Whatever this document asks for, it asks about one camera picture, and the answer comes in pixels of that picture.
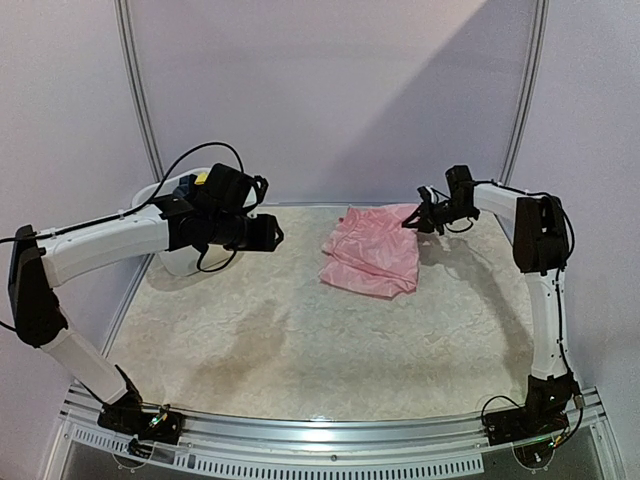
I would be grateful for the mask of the dark blue garment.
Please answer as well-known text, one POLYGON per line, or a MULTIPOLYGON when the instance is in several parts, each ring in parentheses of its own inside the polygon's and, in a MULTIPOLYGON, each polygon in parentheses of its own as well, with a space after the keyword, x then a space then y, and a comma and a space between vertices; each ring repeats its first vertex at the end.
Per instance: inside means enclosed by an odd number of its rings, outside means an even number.
POLYGON ((174 189, 175 196, 180 198, 189 197, 191 195, 192 188, 195 186, 197 176, 195 174, 185 175, 179 179, 179 183, 174 189))

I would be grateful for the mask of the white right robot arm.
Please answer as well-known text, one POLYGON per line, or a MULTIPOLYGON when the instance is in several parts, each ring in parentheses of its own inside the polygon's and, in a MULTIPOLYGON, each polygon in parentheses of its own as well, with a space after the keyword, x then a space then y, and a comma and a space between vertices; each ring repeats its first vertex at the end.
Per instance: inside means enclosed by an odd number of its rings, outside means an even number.
POLYGON ((527 192, 495 180, 475 180, 466 165, 445 173, 449 192, 420 186, 418 207, 402 226, 424 234, 443 235, 456 221, 477 221, 482 212, 513 225, 512 256, 524 275, 531 300, 533 361, 527 401, 517 415, 517 427, 537 436, 556 417, 554 404, 578 394, 569 366, 566 341, 564 280, 575 234, 561 200, 547 192, 527 192))

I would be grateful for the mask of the pink patterned shorts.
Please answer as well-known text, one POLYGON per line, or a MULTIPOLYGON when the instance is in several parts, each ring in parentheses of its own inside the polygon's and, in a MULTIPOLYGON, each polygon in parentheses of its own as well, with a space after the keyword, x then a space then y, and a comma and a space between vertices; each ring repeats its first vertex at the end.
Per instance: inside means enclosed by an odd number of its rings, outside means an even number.
POLYGON ((402 226, 415 204, 350 207, 322 245, 319 279, 360 295, 393 299, 418 285, 417 235, 402 226))

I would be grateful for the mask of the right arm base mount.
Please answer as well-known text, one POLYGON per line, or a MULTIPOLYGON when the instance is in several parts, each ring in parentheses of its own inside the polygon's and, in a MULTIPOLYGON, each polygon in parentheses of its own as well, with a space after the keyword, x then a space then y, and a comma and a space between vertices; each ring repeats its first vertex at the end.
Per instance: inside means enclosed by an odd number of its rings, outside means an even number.
POLYGON ((549 442, 551 448, 557 448, 575 431, 566 413, 570 400, 579 410, 578 422, 581 422, 584 399, 572 374, 546 380, 530 375, 522 406, 505 395, 491 397, 483 405, 480 419, 489 444, 512 443, 558 432, 559 436, 549 442))

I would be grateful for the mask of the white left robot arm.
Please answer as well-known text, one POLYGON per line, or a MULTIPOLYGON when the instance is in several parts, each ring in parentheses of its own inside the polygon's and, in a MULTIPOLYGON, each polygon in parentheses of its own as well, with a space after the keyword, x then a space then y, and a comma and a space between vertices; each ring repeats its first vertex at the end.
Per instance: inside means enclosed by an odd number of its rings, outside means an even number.
POLYGON ((165 195, 140 211, 94 220, 71 231, 37 233, 21 227, 13 241, 8 297, 19 340, 64 367, 102 403, 128 434, 148 426, 148 412, 131 397, 124 375, 86 336, 65 293, 85 278, 96 280, 119 264, 161 252, 193 250, 204 257, 212 245, 232 254, 273 252, 284 239, 277 218, 245 207, 205 212, 165 195))

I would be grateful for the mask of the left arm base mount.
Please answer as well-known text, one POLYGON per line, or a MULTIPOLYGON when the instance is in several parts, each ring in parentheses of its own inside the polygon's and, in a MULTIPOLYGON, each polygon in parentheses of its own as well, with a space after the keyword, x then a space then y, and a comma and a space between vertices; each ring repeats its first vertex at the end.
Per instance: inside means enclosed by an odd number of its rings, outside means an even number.
POLYGON ((177 445, 185 420, 182 413, 168 406, 147 411, 137 396, 127 395, 114 404, 104 404, 97 424, 107 430, 136 436, 140 441, 177 445))

